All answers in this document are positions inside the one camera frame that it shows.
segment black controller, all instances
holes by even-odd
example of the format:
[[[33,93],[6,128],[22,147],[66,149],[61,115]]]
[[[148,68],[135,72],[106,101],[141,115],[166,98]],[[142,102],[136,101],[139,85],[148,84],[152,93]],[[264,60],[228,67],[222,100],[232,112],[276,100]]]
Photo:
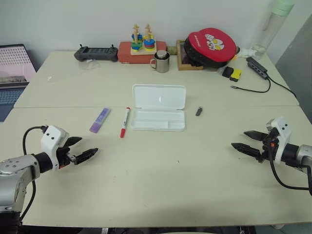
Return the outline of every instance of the black controller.
[[[89,48],[88,46],[82,46],[74,54],[78,61],[84,61],[86,59],[96,60],[110,60],[113,62],[118,61],[117,57],[118,49],[113,45],[110,48]]]

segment metal mug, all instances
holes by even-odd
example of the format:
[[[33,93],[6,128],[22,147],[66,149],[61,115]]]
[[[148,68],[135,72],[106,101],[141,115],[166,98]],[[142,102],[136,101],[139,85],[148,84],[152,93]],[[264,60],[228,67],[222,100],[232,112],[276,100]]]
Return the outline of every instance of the metal mug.
[[[169,57],[170,57],[170,54],[167,51],[158,50],[154,54],[154,58],[151,59],[150,65],[153,69],[155,69],[159,73],[168,72],[169,71]]]

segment purple highlighter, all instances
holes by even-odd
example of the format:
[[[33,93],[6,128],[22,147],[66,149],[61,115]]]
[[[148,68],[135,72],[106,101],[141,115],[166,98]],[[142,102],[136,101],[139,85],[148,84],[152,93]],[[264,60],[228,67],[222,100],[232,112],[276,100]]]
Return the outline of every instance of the purple highlighter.
[[[93,133],[98,133],[100,127],[102,126],[104,120],[106,119],[106,117],[108,116],[108,114],[110,113],[111,109],[110,108],[104,108],[101,112],[101,114],[99,114],[99,116],[97,117],[97,119],[94,121],[94,123],[92,124],[90,131]]]

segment white marker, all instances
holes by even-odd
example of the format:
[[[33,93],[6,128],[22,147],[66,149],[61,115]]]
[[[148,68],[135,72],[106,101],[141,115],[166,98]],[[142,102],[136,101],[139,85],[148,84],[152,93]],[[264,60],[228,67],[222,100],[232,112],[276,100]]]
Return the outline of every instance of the white marker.
[[[124,119],[124,121],[122,123],[122,127],[121,127],[120,138],[124,138],[125,137],[126,127],[127,127],[128,118],[129,118],[129,113],[130,113],[130,107],[127,107],[125,119]]]

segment table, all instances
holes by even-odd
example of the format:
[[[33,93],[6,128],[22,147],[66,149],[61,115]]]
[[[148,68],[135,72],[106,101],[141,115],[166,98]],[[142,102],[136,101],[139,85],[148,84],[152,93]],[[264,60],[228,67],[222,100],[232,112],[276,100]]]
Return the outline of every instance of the table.
[[[272,84],[266,94],[230,88],[266,90],[268,82],[247,66],[244,58],[229,65],[241,69],[239,82],[212,71],[178,71],[176,56],[170,57],[170,70],[158,73],[148,64],[120,64],[110,61],[79,62],[74,52],[52,52],[15,107],[118,107],[131,106],[132,86],[143,84],[185,85],[188,105],[202,106],[286,106],[298,105],[287,90]],[[269,75],[286,85],[267,55],[259,61]]]
[[[119,138],[125,107],[113,108],[98,134],[89,132],[101,107],[15,108],[0,126],[0,160],[22,155],[22,135],[32,126],[54,124],[83,137],[74,154],[99,147],[91,160],[42,174],[25,225],[75,227],[184,227],[263,225],[312,221],[307,191],[285,189],[269,163],[236,151],[231,142],[261,148],[243,135],[266,132],[284,115],[292,144],[312,144],[312,126],[298,106],[209,106],[195,116],[186,105],[184,132],[135,131]],[[42,134],[27,138],[39,153]],[[276,165],[283,182],[307,186],[306,175]],[[31,195],[28,188],[27,199]]]

